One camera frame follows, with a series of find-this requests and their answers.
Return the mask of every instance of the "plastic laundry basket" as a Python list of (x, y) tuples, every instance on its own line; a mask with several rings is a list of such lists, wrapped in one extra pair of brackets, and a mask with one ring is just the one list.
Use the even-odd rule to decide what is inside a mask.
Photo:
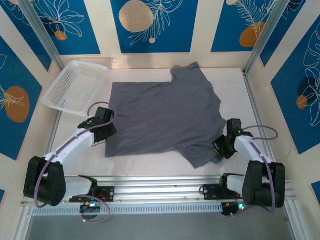
[(106, 66), (73, 60), (45, 93), (42, 103), (53, 109), (86, 117), (88, 108), (107, 82), (108, 72)]

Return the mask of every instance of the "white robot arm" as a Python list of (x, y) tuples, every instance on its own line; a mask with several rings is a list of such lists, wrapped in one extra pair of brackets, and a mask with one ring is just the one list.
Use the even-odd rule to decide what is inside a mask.
[(65, 143), (44, 157), (33, 157), (28, 164), (24, 196), (35, 198), (50, 206), (57, 206), (63, 200), (78, 195), (96, 197), (98, 183), (87, 176), (65, 178), (64, 166), (70, 165), (87, 148), (95, 143), (106, 141), (117, 133), (114, 125), (108, 124), (114, 115), (112, 110), (98, 107), (94, 117), (78, 126), (76, 132)]
[[(61, 201), (68, 201), (74, 196), (89, 195), (97, 197), (98, 182), (87, 176), (67, 177), (64, 175), (64, 166), (73, 163), (73, 160), (95, 143), (107, 140), (117, 133), (113, 124), (92, 129), (108, 123), (113, 111), (99, 107), (95, 117), (88, 119), (78, 126), (78, 129), (64, 144), (44, 157), (33, 157), (28, 165), (24, 195), (35, 198), (50, 206), (57, 206)], [(243, 197), (247, 205), (264, 207), (272, 206), (271, 184), (265, 182), (267, 175), (266, 164), (272, 169), (273, 186), (276, 194), (276, 207), (284, 204), (285, 169), (281, 163), (275, 163), (264, 155), (253, 142), (250, 132), (241, 129), (239, 119), (227, 121), (227, 136), (222, 135), (213, 142), (213, 149), (220, 158), (229, 159), (235, 152), (239, 152), (248, 160), (246, 175), (226, 173), (221, 177), (222, 194), (237, 193)], [(42, 176), (45, 165), (47, 176)]]
[(253, 135), (242, 130), (240, 119), (227, 121), (227, 135), (213, 142), (219, 158), (235, 152), (248, 160), (245, 175), (225, 173), (220, 179), (222, 195), (239, 194), (247, 205), (281, 208), (285, 203), (286, 169), (267, 157), (255, 144)]

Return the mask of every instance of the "white work surface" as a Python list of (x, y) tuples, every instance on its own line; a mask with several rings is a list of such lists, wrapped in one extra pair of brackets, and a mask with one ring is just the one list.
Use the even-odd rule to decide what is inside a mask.
[[(241, 119), (242, 127), (257, 125), (242, 72), (239, 68), (204, 68), (202, 72), (212, 83), (214, 92), (221, 99), (220, 112), (225, 120)], [(108, 83), (101, 91), (97, 101), (109, 101), (113, 82), (170, 82), (170, 69), (127, 69), (110, 70)], [(65, 142), (85, 121), (69, 113), (63, 113), (54, 139), (53, 149)], [(250, 132), (260, 136), (258, 129)], [(73, 164), (64, 169), (66, 176), (206, 176), (223, 173), (245, 174), (248, 160), (238, 153), (219, 164), (209, 162), (194, 169), (178, 152), (146, 154), (119, 157), (105, 157), (105, 144), (86, 149)]]

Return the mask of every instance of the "gray t-shirt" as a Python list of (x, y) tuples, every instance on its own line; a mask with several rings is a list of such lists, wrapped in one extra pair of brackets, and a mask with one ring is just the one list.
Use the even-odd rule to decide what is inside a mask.
[(173, 68), (171, 82), (114, 82), (117, 134), (106, 157), (180, 152), (194, 168), (218, 163), (212, 142), (223, 134), (220, 99), (197, 62)]

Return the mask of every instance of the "decorative wallpaper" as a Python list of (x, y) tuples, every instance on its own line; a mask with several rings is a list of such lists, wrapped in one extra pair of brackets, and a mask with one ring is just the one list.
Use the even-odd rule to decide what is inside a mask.
[(299, 154), (320, 144), (320, 16), (271, 84)]
[(189, 53), (198, 0), (111, 0), (121, 53)]
[(5, 191), (0, 189), (0, 207), (1, 207), (1, 203), (2, 203), (2, 199), (4, 199), (4, 196), (5, 196)]
[(0, 0), (0, 6), (11, 19), (44, 68), (48, 71), (52, 60), (45, 48), (42, 46), (37, 35), (32, 30), (28, 20), (17, 5), (17, 2), (14, 0)]
[(41, 85), (0, 37), (0, 153), (17, 160)]
[[(17, 2), (0, 0), (0, 3), (26, 39), (33, 30)], [(100, 54), (84, 0), (33, 0), (31, 3), (61, 55)], [(27, 43), (39, 45), (32, 40)]]
[(314, 195), (320, 204), (320, 181), (312, 183), (311, 186), (314, 191)]
[(225, 0), (212, 52), (251, 51), (277, 0)]
[(291, 0), (286, 7), (286, 10), (282, 14), (282, 18), (279, 20), (275, 29), (273, 30), (272, 35), (270, 36), (269, 41), (266, 43), (260, 58), (264, 66), (267, 65), (270, 58), (276, 51), (278, 45), (286, 35), (290, 26), (296, 19), (296, 16), (300, 12), (301, 8), (305, 4), (306, 0)]

